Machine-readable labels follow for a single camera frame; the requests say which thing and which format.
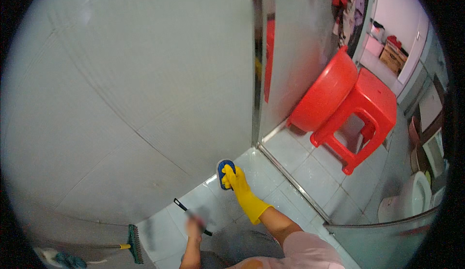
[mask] cleaning tool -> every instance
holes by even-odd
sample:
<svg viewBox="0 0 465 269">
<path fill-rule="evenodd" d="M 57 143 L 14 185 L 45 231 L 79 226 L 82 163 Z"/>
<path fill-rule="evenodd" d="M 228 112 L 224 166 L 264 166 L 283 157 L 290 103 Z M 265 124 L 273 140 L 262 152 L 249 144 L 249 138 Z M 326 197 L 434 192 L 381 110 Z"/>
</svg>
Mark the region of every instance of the cleaning tool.
<svg viewBox="0 0 465 269">
<path fill-rule="evenodd" d="M 240 167 L 235 166 L 233 170 L 229 164 L 225 164 L 222 173 L 225 176 L 218 180 L 226 189 L 233 188 L 237 202 L 239 202 L 249 220 L 254 225 L 259 224 L 259 217 L 272 205 L 262 201 L 253 194 L 250 186 L 247 184 L 246 176 Z"/>
<path fill-rule="evenodd" d="M 53 248 L 34 248 L 34 251 L 40 257 L 42 262 L 57 268 L 87 268 L 88 264 L 102 264 L 108 261 L 106 259 L 101 261 L 84 261 L 77 256 L 73 256 L 67 252 L 58 252 Z"/>
<path fill-rule="evenodd" d="M 142 259 L 142 248 L 140 247 L 139 233 L 137 232 L 137 226 L 129 224 L 127 228 L 128 228 L 128 236 L 127 236 L 126 244 L 102 246 L 102 245 L 80 245 L 80 244 L 61 243 L 61 242 L 53 242 L 53 243 L 61 247 L 70 247 L 70 248 L 78 248 L 78 249 L 129 249 L 129 252 L 131 252 L 132 258 L 134 259 L 134 263 L 144 264 L 144 261 Z"/>
<path fill-rule="evenodd" d="M 234 166 L 234 163 L 229 159 L 220 160 L 218 162 L 218 164 L 216 165 L 216 175 L 218 176 L 219 187 L 222 190 L 227 191 L 227 190 L 230 190 L 232 188 L 231 187 L 226 188 L 225 184 L 221 181 L 225 177 L 225 174 L 223 173 L 223 168 L 225 167 L 225 165 L 229 165 L 232 168 L 234 173 L 236 173 L 236 170 L 235 170 L 236 168 Z"/>
<path fill-rule="evenodd" d="M 175 198 L 173 202 L 176 203 L 178 207 L 182 208 L 189 217 L 195 217 L 195 215 L 189 209 L 187 209 L 177 198 Z M 200 224 L 200 223 L 197 223 L 197 224 L 199 225 L 199 229 L 203 231 L 205 235 L 207 236 L 213 235 L 212 232 L 206 230 L 203 224 Z"/>
</svg>

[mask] red plastic stool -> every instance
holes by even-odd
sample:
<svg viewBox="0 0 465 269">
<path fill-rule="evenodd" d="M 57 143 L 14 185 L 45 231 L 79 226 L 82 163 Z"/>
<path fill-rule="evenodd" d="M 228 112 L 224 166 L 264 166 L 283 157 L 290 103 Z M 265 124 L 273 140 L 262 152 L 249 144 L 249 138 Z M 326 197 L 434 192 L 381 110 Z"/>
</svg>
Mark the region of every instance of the red plastic stool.
<svg viewBox="0 0 465 269">
<path fill-rule="evenodd" d="M 286 126 L 316 131 L 337 110 L 356 81 L 357 67 L 347 55 L 347 46 L 343 46 L 300 100 Z"/>
<path fill-rule="evenodd" d="M 323 143 L 328 144 L 346 162 L 342 171 L 351 175 L 353 170 L 383 143 L 394 127 L 396 109 L 396 96 L 392 91 L 375 75 L 362 68 L 353 90 L 328 121 L 311 135 L 310 141 L 315 147 Z M 353 154 L 334 137 L 334 132 L 352 114 L 365 123 L 360 131 L 364 146 L 357 154 Z"/>
</svg>

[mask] person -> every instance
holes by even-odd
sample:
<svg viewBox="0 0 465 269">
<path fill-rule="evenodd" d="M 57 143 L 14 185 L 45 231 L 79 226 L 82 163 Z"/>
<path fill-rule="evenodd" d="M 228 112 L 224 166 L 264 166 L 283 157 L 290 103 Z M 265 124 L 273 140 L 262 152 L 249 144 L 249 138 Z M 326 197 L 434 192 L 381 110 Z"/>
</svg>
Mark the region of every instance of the person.
<svg viewBox="0 0 465 269">
<path fill-rule="evenodd" d="M 330 244 L 317 235 L 304 232 L 290 218 L 260 200 L 250 190 L 241 168 L 236 166 L 235 170 L 236 173 L 225 165 L 222 170 L 225 176 L 220 181 L 226 188 L 232 187 L 251 223 L 263 223 L 271 236 L 258 231 L 235 232 L 235 236 L 222 240 L 234 243 L 235 248 L 225 246 L 219 253 L 201 251 L 200 220 L 190 218 L 186 222 L 186 252 L 179 269 L 344 269 L 337 251 Z"/>
</svg>

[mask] toilet seat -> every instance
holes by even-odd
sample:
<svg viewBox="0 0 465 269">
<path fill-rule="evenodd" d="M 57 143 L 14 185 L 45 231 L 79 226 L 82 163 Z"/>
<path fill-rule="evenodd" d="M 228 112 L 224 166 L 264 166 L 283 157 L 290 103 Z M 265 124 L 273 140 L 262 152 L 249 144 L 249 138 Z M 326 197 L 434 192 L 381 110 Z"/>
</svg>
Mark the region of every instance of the toilet seat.
<svg viewBox="0 0 465 269">
<path fill-rule="evenodd" d="M 378 208 L 380 223 L 392 222 L 430 209 L 431 188 L 425 174 L 418 171 L 402 187 L 398 196 L 384 198 Z"/>
<path fill-rule="evenodd" d="M 431 188 L 425 174 L 419 171 L 411 178 L 413 178 L 413 183 L 411 184 L 410 191 L 406 192 L 410 196 L 406 199 L 406 206 L 404 206 L 404 218 L 429 210 L 431 203 Z"/>
</svg>

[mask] long-handled floor brush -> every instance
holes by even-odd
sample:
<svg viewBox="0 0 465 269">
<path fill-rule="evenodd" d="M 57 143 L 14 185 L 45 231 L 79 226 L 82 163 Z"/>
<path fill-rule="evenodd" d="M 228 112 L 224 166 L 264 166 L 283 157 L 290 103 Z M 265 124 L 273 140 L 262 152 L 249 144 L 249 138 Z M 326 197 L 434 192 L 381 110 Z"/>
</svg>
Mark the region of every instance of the long-handled floor brush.
<svg viewBox="0 0 465 269">
<path fill-rule="evenodd" d="M 55 243 L 55 242 L 54 243 L 61 247 L 70 247 L 70 248 L 79 248 L 79 249 L 129 249 L 129 252 L 131 252 L 132 258 L 134 259 L 134 263 L 144 264 L 144 261 L 142 259 L 142 248 L 140 247 L 139 233 L 137 232 L 137 226 L 130 224 L 127 227 L 128 227 L 127 244 L 94 246 L 94 245 L 79 245 L 79 244 L 72 244 L 72 243 Z"/>
</svg>

